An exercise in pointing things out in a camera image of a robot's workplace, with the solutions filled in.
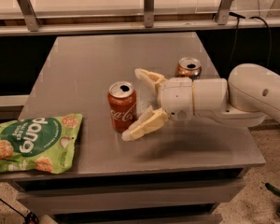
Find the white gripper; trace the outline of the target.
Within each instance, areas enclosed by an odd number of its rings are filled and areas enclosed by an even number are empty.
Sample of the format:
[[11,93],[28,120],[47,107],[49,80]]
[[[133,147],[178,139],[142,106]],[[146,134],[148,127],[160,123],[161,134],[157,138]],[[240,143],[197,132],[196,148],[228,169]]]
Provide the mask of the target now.
[[169,120],[191,120],[206,117],[222,121],[226,115],[228,85],[224,78],[195,79],[188,77],[166,78],[142,68],[134,70],[135,76],[149,90],[158,94],[159,109],[149,106],[126,131],[123,141],[137,140],[162,128]]

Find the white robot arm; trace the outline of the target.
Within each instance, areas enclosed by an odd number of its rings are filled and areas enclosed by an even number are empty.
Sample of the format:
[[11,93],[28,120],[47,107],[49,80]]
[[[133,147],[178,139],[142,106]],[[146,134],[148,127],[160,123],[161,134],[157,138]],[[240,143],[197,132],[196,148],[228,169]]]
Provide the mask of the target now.
[[141,68],[134,73],[157,96],[159,108],[147,108],[123,132],[124,141],[155,132],[169,120],[187,121],[194,117],[236,127],[257,126],[267,116],[280,123],[280,76],[263,66],[240,64],[227,79],[167,79]]

